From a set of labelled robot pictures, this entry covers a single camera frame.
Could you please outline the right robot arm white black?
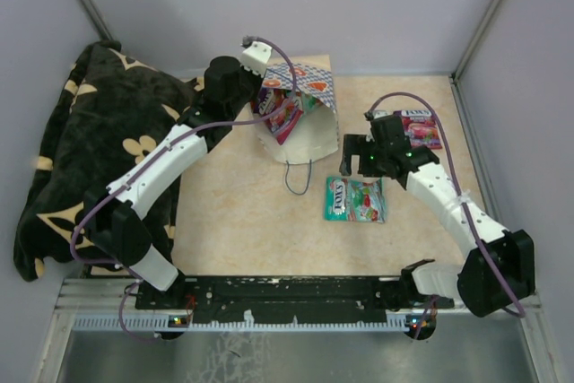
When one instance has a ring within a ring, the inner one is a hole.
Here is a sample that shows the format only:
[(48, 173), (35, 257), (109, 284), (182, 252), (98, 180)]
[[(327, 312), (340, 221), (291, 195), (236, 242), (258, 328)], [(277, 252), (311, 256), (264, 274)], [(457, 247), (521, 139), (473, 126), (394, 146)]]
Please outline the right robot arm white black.
[(352, 174), (352, 158), (357, 157), (358, 174), (397, 181), (428, 206), (465, 259), (462, 265), (431, 259), (409, 265), (401, 274), (402, 300), (414, 308), (431, 296), (460, 300), (480, 318), (508, 306), (519, 309), (520, 301), (535, 293), (531, 237), (523, 230), (510, 231), (464, 194), (433, 150), (411, 145), (398, 117), (367, 119), (369, 134), (344, 136), (341, 174)]

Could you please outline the purple Fox's candy packet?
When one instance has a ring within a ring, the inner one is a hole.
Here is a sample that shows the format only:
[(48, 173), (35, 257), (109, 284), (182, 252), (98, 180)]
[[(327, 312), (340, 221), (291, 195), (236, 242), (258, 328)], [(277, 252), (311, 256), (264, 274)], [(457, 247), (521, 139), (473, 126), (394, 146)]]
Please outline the purple Fox's candy packet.
[(424, 145), (432, 150), (442, 148), (436, 120), (429, 110), (403, 109), (395, 110), (393, 114), (401, 119), (412, 146)]

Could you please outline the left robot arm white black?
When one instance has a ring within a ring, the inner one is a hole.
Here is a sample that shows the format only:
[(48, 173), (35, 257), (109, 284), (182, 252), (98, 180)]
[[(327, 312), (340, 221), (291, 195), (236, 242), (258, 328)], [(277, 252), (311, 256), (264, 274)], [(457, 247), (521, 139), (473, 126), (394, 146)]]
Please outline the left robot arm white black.
[(152, 243), (144, 225), (157, 199), (193, 163), (209, 153), (232, 129), (263, 83), (270, 52), (239, 58), (216, 57), (204, 72), (204, 88), (177, 124), (142, 162), (84, 198), (84, 228), (90, 241), (114, 263), (155, 288), (165, 307), (180, 306), (187, 287), (178, 269)]

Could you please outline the blue checkered paper bag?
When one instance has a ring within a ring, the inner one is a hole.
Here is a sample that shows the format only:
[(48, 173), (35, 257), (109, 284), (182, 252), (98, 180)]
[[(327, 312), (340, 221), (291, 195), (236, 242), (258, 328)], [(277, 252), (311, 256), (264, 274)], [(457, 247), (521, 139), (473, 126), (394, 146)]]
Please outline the blue checkered paper bag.
[(301, 93), (303, 115), (283, 145), (279, 145), (264, 122), (256, 125), (257, 137), (267, 153), (290, 171), (296, 165), (307, 167), (335, 153), (339, 148), (339, 126), (334, 79), (328, 56), (292, 61), (297, 85), (292, 85), (287, 63), (275, 59), (267, 68), (262, 88), (278, 88)]

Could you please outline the teal Fox's candy packet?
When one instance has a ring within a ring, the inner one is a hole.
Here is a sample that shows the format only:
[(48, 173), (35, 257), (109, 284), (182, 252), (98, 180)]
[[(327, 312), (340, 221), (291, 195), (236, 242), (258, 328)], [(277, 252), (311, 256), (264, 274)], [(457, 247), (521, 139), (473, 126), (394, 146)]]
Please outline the teal Fox's candy packet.
[(387, 220), (383, 179), (363, 182), (344, 177), (328, 177), (324, 219), (330, 222), (376, 222)]

